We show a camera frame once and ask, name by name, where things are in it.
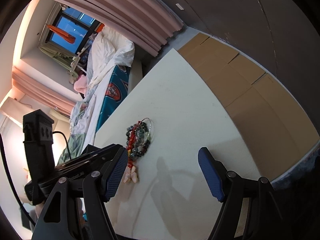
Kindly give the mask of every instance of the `cardboard box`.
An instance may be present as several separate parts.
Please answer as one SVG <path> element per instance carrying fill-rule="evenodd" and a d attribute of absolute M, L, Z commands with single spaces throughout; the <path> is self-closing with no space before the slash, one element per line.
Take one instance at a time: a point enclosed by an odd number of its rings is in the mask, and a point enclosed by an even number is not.
<path fill-rule="evenodd" d="M 263 176 L 280 176 L 319 141 L 287 90 L 236 50 L 201 34 L 179 53 L 225 107 Z"/>

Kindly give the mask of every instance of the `blue textured pad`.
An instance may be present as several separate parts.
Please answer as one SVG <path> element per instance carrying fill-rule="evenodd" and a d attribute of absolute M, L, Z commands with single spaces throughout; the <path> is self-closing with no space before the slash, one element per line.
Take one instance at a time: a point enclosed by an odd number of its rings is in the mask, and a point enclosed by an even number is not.
<path fill-rule="evenodd" d="M 125 168 L 128 164 L 128 153 L 123 151 L 121 157 L 115 168 L 113 169 L 108 181 L 107 181 L 107 193 L 106 200 L 109 201 L 110 198 L 116 195 L 119 184 L 121 182 L 122 176 L 124 174 Z"/>
<path fill-rule="evenodd" d="M 218 201 L 222 201 L 224 193 L 222 191 L 221 179 L 203 149 L 200 149 L 198 152 L 198 163 L 204 178 L 207 181 L 212 196 L 216 197 Z"/>

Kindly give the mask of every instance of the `white table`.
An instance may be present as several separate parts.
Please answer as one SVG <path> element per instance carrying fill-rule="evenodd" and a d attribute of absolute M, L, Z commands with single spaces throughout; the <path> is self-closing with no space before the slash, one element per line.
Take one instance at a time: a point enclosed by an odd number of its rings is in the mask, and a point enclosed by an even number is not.
<path fill-rule="evenodd" d="M 153 137 L 139 159 L 140 182 L 121 183 L 106 204 L 117 234 L 135 239 L 207 239 L 221 203 L 197 161 L 201 147 L 228 170 L 260 177 L 241 135 L 215 95 L 172 49 L 98 131 L 95 146 L 126 143 L 126 128 L 149 117 Z"/>

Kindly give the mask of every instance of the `beaded bracelet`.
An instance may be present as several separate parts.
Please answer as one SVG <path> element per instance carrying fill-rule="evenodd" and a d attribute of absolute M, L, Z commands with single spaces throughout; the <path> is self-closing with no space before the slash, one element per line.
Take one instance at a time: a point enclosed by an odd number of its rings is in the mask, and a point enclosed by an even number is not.
<path fill-rule="evenodd" d="M 144 120 L 149 120 L 149 128 Z M 147 152 L 151 143 L 150 132 L 151 120 L 149 118 L 144 118 L 127 128 L 128 165 L 124 171 L 124 182 L 130 180 L 134 183 L 138 182 L 137 167 L 133 163 Z"/>

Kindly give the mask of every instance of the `silver bolt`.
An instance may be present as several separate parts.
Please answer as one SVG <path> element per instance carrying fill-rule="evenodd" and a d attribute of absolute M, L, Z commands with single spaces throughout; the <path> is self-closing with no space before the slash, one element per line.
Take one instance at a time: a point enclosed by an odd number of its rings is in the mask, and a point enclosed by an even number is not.
<path fill-rule="evenodd" d="M 67 181 L 67 178 L 66 177 L 62 177 L 59 179 L 59 183 L 62 184 L 62 183 L 65 183 Z"/>
<path fill-rule="evenodd" d="M 228 171 L 227 175 L 228 175 L 230 178 L 234 178 L 235 176 L 237 176 L 237 174 L 236 174 L 234 171 Z"/>
<path fill-rule="evenodd" d="M 92 177 L 98 177 L 100 175 L 100 172 L 99 171 L 93 171 L 92 173 L 91 173 L 91 176 Z"/>
<path fill-rule="evenodd" d="M 265 183 L 265 184 L 269 182 L 269 180 L 266 177 L 261 177 L 260 180 L 262 183 Z"/>

